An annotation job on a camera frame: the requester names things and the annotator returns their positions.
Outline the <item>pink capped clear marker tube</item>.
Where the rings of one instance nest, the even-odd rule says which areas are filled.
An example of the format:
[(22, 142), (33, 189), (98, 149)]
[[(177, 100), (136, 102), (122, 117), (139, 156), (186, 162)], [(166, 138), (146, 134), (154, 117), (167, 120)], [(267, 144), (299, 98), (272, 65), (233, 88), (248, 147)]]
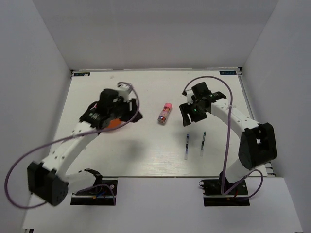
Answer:
[(169, 114), (172, 110), (172, 104), (171, 103), (165, 103), (162, 111), (160, 112), (158, 118), (157, 118), (157, 121), (159, 124), (162, 124), (164, 125), (169, 117)]

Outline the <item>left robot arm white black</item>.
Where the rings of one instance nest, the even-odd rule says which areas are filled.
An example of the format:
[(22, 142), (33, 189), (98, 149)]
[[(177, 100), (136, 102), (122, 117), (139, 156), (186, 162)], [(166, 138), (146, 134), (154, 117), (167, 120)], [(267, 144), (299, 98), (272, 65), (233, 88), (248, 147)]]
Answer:
[(59, 205), (67, 194), (88, 190), (99, 193), (103, 182), (98, 171), (86, 168), (67, 174), (67, 170), (91, 141), (101, 133), (111, 131), (108, 126), (112, 120), (118, 119), (125, 126), (142, 119), (139, 99), (131, 99), (131, 93), (135, 93), (133, 86), (122, 82), (116, 89), (104, 89), (99, 100), (79, 118), (71, 136), (61, 139), (59, 147), (40, 162), (28, 165), (29, 191), (52, 206)]

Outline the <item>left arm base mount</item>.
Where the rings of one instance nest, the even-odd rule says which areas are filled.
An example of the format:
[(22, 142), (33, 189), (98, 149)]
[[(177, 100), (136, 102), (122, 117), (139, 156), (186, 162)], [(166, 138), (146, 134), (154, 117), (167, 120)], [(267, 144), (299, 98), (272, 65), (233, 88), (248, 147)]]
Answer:
[(71, 206), (115, 206), (118, 180), (102, 179), (101, 182), (104, 185), (72, 194)]

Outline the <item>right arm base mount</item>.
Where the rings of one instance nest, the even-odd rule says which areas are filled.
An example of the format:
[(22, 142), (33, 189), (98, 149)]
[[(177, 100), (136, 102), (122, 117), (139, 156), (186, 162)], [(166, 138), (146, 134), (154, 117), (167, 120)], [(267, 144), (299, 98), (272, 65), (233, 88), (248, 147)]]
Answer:
[(245, 181), (226, 195), (221, 194), (221, 181), (218, 179), (205, 179), (201, 180), (198, 184), (203, 191), (205, 207), (237, 207), (250, 205)]

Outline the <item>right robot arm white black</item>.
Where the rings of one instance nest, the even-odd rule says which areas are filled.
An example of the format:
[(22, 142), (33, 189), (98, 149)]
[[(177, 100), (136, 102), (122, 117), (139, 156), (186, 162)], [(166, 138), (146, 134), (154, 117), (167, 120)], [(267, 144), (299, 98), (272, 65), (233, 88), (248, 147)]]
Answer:
[(183, 125), (199, 122), (211, 114), (228, 127), (227, 137), (234, 132), (240, 139), (237, 160), (224, 165), (220, 173), (221, 194), (232, 193), (239, 181), (245, 179), (257, 167), (277, 158), (274, 128), (270, 123), (258, 123), (236, 109), (222, 92), (211, 92), (202, 82), (182, 93), (187, 102), (181, 104)]

